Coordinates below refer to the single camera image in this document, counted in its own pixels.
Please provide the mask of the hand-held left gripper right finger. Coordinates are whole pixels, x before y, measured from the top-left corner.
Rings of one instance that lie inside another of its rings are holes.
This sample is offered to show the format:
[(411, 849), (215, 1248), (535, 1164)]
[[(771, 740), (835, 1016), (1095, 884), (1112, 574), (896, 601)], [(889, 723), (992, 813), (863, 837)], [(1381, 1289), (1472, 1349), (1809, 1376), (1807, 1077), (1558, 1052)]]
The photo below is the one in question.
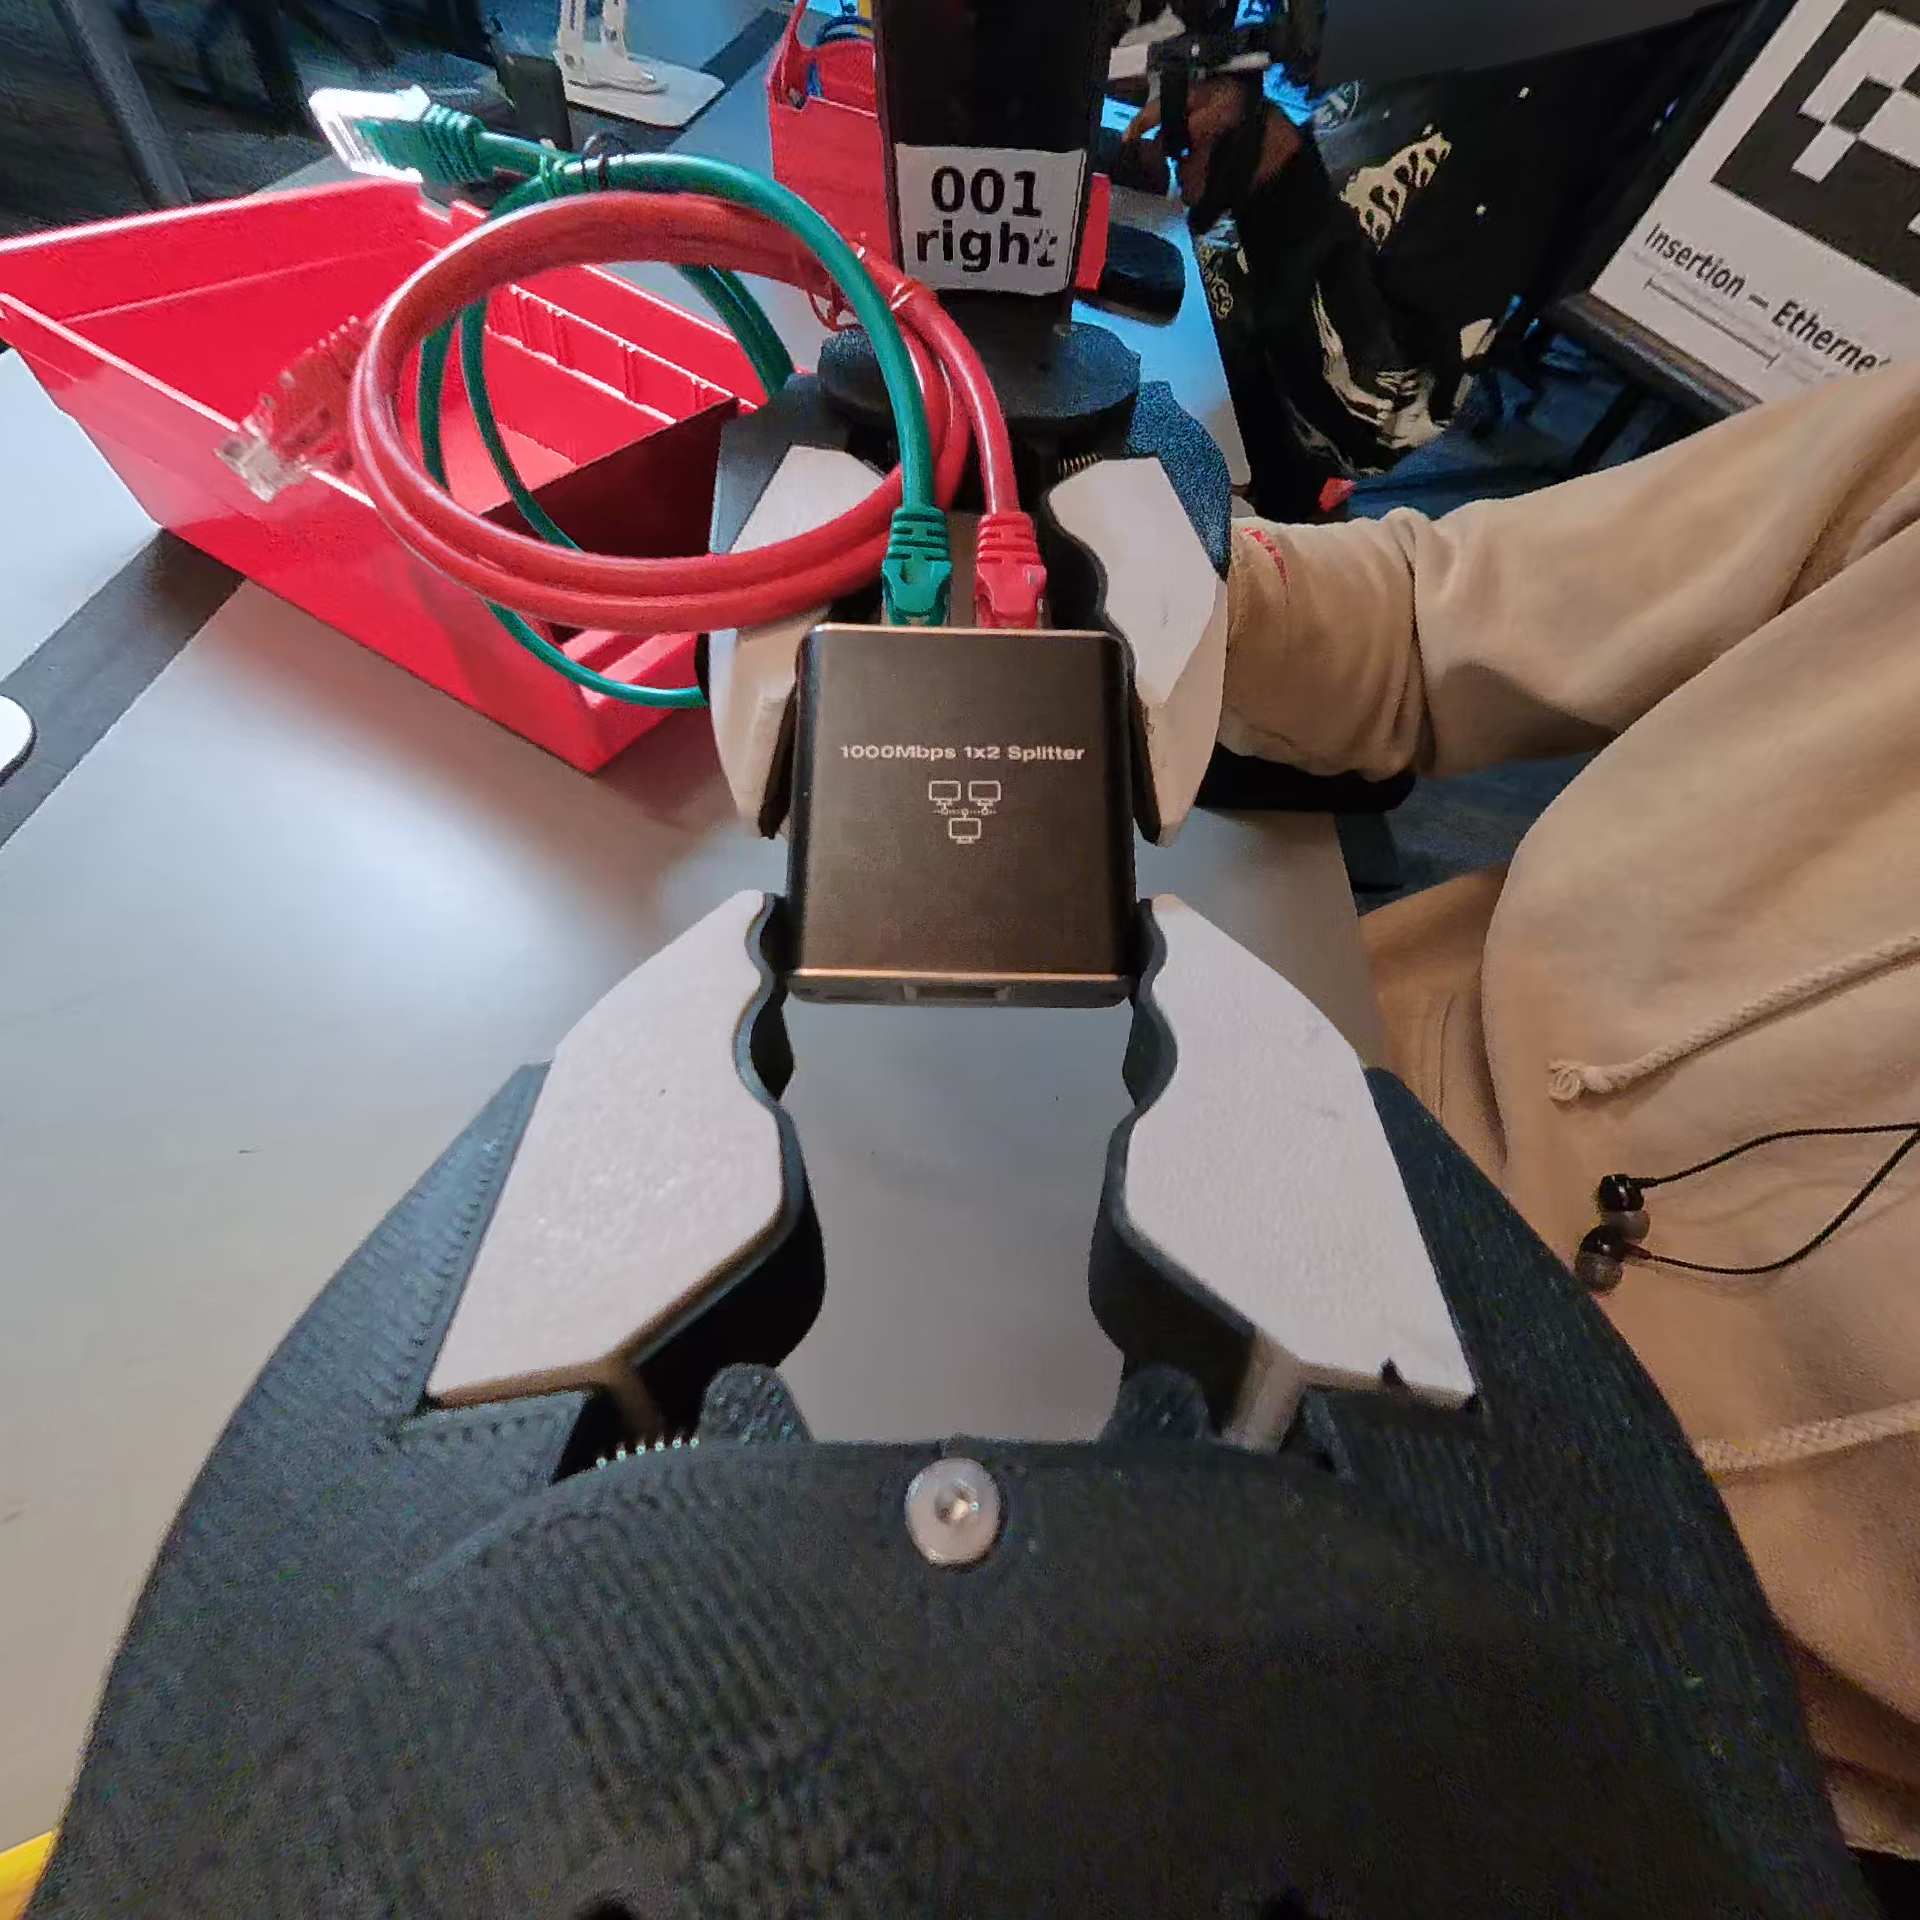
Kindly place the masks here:
[(1358, 1052), (1177, 896), (1143, 902), (1093, 1311), (1125, 1368), (1190, 1379), (1214, 1430), (1273, 1449), (1304, 1391), (1443, 1411), (1476, 1380)]

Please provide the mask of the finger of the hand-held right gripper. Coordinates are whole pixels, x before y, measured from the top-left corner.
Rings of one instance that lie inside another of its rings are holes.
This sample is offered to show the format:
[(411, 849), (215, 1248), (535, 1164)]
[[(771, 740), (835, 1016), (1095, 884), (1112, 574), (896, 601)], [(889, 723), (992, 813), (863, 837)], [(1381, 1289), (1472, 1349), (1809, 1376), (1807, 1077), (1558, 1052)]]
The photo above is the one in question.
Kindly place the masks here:
[[(752, 552), (815, 532), (879, 486), (879, 473), (840, 447), (781, 447), (749, 479), (744, 457), (715, 476), (709, 548)], [(791, 699), (800, 640), (827, 616), (838, 591), (808, 591), (796, 611), (733, 624), (709, 638), (710, 731), (741, 821), (758, 837), (784, 830), (791, 774)]]
[(1225, 704), (1229, 590), (1155, 457), (1109, 460), (1056, 481), (1046, 517), (1093, 563), (1095, 611), (1123, 641), (1136, 696), (1141, 830), (1184, 830)]

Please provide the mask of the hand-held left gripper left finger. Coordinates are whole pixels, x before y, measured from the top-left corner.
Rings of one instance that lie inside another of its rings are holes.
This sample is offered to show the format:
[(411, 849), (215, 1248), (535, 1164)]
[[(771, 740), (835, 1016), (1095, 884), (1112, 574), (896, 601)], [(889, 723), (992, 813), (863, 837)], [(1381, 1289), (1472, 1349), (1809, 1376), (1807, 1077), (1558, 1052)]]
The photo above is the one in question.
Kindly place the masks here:
[(585, 1391), (623, 1437), (689, 1440), (709, 1384), (777, 1368), (825, 1302), (781, 1103), (781, 902), (741, 891), (553, 1048), (424, 1380), (436, 1407)]

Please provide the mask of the black ethernet splitter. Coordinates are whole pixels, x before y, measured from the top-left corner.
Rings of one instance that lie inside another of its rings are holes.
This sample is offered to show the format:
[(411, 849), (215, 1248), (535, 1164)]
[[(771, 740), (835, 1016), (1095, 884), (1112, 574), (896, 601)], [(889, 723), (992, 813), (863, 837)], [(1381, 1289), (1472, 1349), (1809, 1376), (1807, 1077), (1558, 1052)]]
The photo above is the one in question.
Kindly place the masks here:
[(805, 1000), (1126, 1000), (1133, 688), (1120, 641), (814, 629), (785, 838), (784, 977)]

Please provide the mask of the small red plastic bin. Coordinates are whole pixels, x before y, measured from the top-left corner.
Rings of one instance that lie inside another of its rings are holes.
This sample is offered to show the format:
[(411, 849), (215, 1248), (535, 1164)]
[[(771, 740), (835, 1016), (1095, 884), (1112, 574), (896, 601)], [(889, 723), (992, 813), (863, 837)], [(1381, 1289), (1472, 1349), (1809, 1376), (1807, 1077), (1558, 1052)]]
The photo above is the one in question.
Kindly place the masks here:
[(871, 21), (796, 1), (764, 97), (775, 179), (846, 240), (896, 261)]

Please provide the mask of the black earphones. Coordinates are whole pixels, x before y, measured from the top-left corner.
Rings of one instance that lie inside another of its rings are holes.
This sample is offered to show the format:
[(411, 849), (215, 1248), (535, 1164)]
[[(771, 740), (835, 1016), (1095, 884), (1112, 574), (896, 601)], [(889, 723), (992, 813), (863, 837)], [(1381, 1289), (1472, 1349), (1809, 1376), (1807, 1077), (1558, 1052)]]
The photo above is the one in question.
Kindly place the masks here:
[[(1844, 1200), (1844, 1205), (1823, 1220), (1816, 1231), (1790, 1248), (1788, 1254), (1763, 1263), (1707, 1263), (1647, 1248), (1647, 1193), (1667, 1185), (1692, 1184), (1773, 1144), (1862, 1137), (1893, 1137), (1895, 1144), (1868, 1174), (1868, 1179)], [(1687, 1279), (1712, 1279), (1725, 1284), (1775, 1279), (1805, 1263), (1813, 1254), (1821, 1252), (1835, 1237), (1840, 1237), (1843, 1229), (1846, 1229), (1865, 1208), (1865, 1205), (1876, 1198), (1891, 1177), (1915, 1155), (1915, 1148), (1915, 1119), (1805, 1125), (1751, 1136), (1707, 1159), (1659, 1174), (1633, 1174), (1624, 1171), (1607, 1172), (1592, 1189), (1595, 1219), (1574, 1248), (1573, 1278), (1595, 1296), (1617, 1289), (1624, 1272), (1632, 1268), (1659, 1268)]]

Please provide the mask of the white plastic stand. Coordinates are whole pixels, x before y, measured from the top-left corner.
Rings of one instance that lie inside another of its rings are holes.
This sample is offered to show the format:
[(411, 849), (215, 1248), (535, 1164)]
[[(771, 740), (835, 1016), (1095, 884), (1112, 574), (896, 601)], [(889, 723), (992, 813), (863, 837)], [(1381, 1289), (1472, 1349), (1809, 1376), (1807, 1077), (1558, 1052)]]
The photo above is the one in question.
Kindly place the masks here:
[(567, 108), (663, 132), (680, 132), (725, 91), (701, 69), (633, 52), (625, 1), (560, 1), (555, 65)]

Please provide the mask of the black printed garment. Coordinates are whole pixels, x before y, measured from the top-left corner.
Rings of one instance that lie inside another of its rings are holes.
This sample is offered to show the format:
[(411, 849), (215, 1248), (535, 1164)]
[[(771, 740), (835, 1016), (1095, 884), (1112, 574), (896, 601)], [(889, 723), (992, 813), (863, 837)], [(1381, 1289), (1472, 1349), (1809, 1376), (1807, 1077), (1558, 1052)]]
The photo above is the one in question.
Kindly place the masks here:
[(1185, 83), (1175, 175), (1259, 517), (1329, 517), (1451, 424), (1637, 64), (1595, 44), (1345, 83), (1304, 123), (1255, 70)]

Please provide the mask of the person's beige hoodie torso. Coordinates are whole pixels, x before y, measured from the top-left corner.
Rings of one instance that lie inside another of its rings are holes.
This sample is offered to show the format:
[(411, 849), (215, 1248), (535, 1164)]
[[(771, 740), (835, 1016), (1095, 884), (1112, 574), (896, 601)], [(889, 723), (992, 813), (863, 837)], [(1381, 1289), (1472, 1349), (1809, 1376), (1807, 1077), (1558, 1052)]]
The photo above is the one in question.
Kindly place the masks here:
[(1605, 1310), (1717, 1481), (1846, 1839), (1915, 1860), (1915, 656), (1717, 660), (1499, 871), (1361, 924), (1384, 1055), (1571, 1256), (1652, 1177)]

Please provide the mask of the red divided plastic bin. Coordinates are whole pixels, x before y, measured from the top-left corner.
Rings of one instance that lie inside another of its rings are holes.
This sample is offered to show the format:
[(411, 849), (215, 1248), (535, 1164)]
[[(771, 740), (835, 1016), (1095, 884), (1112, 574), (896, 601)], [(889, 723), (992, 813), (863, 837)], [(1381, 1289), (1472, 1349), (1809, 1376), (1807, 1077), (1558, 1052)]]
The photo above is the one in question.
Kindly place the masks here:
[[(219, 460), (313, 342), (483, 214), (350, 180), (4, 245), (4, 341), (168, 532), (581, 773), (660, 725), (528, 657), (344, 478), (260, 501)], [(493, 294), (487, 382), (518, 476), (588, 548), (703, 552), (723, 428), (761, 397), (709, 319), (604, 270)]]

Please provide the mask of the white printed sign board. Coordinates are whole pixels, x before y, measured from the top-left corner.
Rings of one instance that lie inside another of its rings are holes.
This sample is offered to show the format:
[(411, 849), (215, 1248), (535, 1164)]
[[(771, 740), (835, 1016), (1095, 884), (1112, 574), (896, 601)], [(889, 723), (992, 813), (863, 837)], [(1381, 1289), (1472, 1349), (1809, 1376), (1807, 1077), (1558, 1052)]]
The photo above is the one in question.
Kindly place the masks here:
[(1760, 4), (1551, 324), (1697, 419), (1917, 355), (1917, 4)]

